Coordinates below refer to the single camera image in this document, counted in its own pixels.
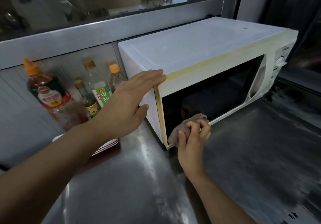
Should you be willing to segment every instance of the bottle label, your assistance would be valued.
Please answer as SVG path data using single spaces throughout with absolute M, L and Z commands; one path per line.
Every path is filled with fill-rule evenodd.
M 57 108 L 71 99 L 70 94 L 62 87 L 57 77 L 43 86 L 32 86 L 29 90 L 46 109 Z
M 96 90 L 92 91 L 96 97 L 101 108 L 104 107 L 104 104 L 109 100 L 111 96 L 111 91 L 108 86 L 97 88 Z
M 92 106 L 85 106 L 86 110 L 90 113 L 90 117 L 93 118 L 99 112 L 98 102 L 95 102 Z

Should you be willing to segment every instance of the microwave top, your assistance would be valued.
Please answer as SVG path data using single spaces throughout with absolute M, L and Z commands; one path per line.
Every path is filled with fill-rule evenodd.
M 287 28 L 214 17 L 118 43 L 140 70 L 170 74 Z

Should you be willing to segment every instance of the orange bottle cap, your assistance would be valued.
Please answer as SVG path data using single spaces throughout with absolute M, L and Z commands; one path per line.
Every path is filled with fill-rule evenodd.
M 119 67 L 117 64 L 112 64 L 109 66 L 109 70 L 111 71 L 111 73 L 117 73 L 119 72 Z
M 26 72 L 29 76 L 34 76 L 34 75 L 42 73 L 40 68 L 38 66 L 36 66 L 35 64 L 32 64 L 28 59 L 24 58 L 23 63 L 24 63 L 24 69 L 26 70 Z

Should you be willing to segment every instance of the plastic bottle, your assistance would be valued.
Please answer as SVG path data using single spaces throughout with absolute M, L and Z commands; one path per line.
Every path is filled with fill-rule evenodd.
M 109 70 L 111 72 L 111 78 L 110 78 L 110 86 L 112 92 L 117 89 L 119 84 L 123 81 L 127 81 L 125 76 L 119 71 L 119 67 L 117 64 L 113 64 L 109 66 Z
M 101 108 L 104 107 L 104 104 L 109 100 L 112 92 L 108 86 L 108 82 L 102 77 L 96 68 L 96 64 L 90 58 L 86 59 L 83 63 L 85 69 L 89 74 L 89 85 L 92 93 L 94 94 L 96 100 L 98 101 Z
M 96 101 L 94 95 L 89 93 L 83 84 L 81 79 L 74 82 L 75 87 L 78 89 L 82 97 L 82 104 L 85 106 L 86 110 L 89 112 L 90 117 L 93 118 L 100 110 L 100 106 Z
M 30 76 L 28 90 L 65 131 L 88 121 L 84 110 L 62 86 L 57 76 L 43 73 L 28 59 L 24 59 L 23 63 Z

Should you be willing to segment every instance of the microwave window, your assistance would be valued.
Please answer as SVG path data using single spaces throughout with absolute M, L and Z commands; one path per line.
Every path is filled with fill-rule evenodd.
M 197 113 L 212 121 L 243 104 L 264 55 L 162 98 L 166 134 Z

